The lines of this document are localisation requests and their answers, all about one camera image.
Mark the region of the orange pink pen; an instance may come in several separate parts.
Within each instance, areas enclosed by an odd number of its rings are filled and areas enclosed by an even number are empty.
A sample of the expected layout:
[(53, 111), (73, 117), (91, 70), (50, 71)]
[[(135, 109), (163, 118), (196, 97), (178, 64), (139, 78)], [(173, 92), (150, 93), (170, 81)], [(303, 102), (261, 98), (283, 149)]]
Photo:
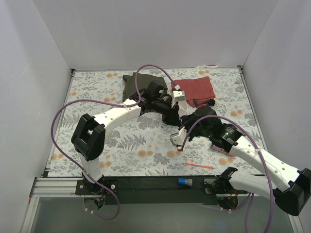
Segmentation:
[(195, 163), (191, 163), (191, 162), (185, 162), (186, 165), (189, 166), (195, 166), (195, 167), (203, 167), (203, 168), (208, 168), (208, 169), (214, 169), (213, 166), (209, 166), (209, 165), (202, 165), (202, 164), (195, 164)]

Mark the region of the blue and grey stubby marker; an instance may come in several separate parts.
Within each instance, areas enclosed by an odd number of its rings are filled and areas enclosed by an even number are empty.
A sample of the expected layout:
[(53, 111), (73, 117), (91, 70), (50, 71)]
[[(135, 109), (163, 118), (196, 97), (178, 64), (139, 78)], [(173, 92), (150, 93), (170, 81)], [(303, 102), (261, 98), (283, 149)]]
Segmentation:
[(186, 185), (192, 187), (192, 179), (178, 178), (178, 185)]

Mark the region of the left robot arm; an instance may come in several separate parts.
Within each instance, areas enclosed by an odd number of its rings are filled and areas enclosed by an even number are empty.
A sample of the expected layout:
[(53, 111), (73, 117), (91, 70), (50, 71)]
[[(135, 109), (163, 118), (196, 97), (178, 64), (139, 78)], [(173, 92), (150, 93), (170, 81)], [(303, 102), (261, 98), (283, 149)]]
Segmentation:
[(184, 99), (185, 93), (180, 86), (176, 85), (172, 94), (167, 94), (164, 86), (150, 82), (147, 88), (132, 94), (120, 107), (114, 107), (95, 116), (82, 115), (71, 142), (80, 155), (85, 187), (92, 194), (99, 194), (103, 190), (104, 176), (99, 156), (104, 150), (106, 134), (123, 123), (149, 112), (161, 114), (165, 124), (180, 126), (179, 103)]

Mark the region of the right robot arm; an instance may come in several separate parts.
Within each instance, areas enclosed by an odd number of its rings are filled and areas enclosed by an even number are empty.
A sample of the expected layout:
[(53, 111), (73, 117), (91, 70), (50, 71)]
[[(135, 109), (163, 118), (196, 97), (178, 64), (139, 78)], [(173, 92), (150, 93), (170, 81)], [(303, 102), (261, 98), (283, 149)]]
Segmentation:
[(212, 145), (250, 164), (264, 176), (247, 175), (234, 167), (227, 168), (209, 188), (217, 192), (234, 190), (251, 192), (272, 199), (284, 212), (298, 216), (311, 197), (311, 171), (298, 169), (261, 149), (237, 123), (216, 115), (208, 106), (181, 117), (183, 143), (195, 137), (205, 137)]

